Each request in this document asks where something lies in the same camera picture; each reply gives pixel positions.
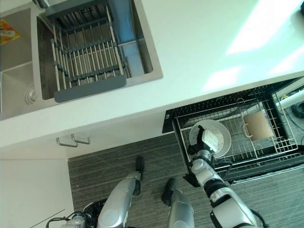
open dishwasher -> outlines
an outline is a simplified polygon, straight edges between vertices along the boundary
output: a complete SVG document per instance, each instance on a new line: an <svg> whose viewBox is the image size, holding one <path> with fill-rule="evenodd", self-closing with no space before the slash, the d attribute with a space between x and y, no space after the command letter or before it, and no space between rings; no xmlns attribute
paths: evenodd
<svg viewBox="0 0 304 228"><path fill-rule="evenodd" d="M215 170L229 183L259 178L303 164L303 146L297 145L276 94L291 82L264 85L168 110L162 132L175 131L187 170L184 178L191 183L188 179L192 159L189 134L192 127L202 120L216 120L230 133L230 149L224 156L214 158L213 162ZM244 117L256 112L263 112L272 128L272 137L253 141L244 135Z"/></svg>

white plate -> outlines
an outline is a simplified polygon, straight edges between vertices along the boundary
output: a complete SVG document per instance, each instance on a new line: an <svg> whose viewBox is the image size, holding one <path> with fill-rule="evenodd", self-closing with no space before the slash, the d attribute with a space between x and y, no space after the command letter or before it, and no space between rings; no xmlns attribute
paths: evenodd
<svg viewBox="0 0 304 228"><path fill-rule="evenodd" d="M218 139L218 151L214 154L215 158L224 156L231 147L231 135L228 129L223 124L215 120L199 121L194 124L190 130L189 141L191 145L195 145L197 143L199 125L201 125L204 129L211 131Z"/></svg>

brown cup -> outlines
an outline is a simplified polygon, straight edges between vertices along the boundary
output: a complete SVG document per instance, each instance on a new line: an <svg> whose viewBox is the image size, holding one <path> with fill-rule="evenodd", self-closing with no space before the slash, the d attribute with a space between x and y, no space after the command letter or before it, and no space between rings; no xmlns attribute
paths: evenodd
<svg viewBox="0 0 304 228"><path fill-rule="evenodd" d="M252 141L274 136L273 130L269 126L267 119L262 111L245 116L244 121L245 124L242 126L243 133Z"/></svg>

stainless steel sink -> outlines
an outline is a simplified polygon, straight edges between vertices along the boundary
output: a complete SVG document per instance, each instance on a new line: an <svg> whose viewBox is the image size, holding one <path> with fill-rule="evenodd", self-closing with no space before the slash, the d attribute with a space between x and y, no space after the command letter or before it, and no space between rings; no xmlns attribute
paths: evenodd
<svg viewBox="0 0 304 228"><path fill-rule="evenodd" d="M114 32L124 67L126 86L162 78L141 1L108 0L106 2L114 21ZM21 38L2 45L0 50L0 58L3 60L0 64L2 71L0 119L58 105L54 100L54 93L58 91L51 44L54 34L47 13L30 3L14 9L13 12L4 12L0 16L21 34ZM90 29L85 29L85 34L89 33ZM81 32L76 35L81 43L83 41ZM67 37L63 36L64 47L67 45ZM92 42L90 35L87 37L88 42ZM73 46L75 40L69 40L69 44ZM92 56L95 54L100 54L98 49L96 53L94 50L91 53ZM64 80L68 84L68 78L64 80L63 78L58 78L61 88ZM87 83L87 80L80 80L79 85L73 83L71 85L76 87Z"/></svg>

gray carpet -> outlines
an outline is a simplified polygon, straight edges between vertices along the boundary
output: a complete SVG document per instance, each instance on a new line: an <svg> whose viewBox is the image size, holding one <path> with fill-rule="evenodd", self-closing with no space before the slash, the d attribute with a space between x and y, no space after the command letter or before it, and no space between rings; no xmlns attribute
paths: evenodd
<svg viewBox="0 0 304 228"><path fill-rule="evenodd" d="M295 130L301 141L301 133ZM213 228L210 205L200 188L191 187L174 134L95 152L68 161L75 210L107 198L114 186L134 169L135 158L145 158L142 193L134 197L127 224L139 228L165 228L169 209L160 197L166 181L175 177L190 199L197 228ZM273 175L232 186L252 209L260 212L272 228L304 227L304 169Z"/></svg>

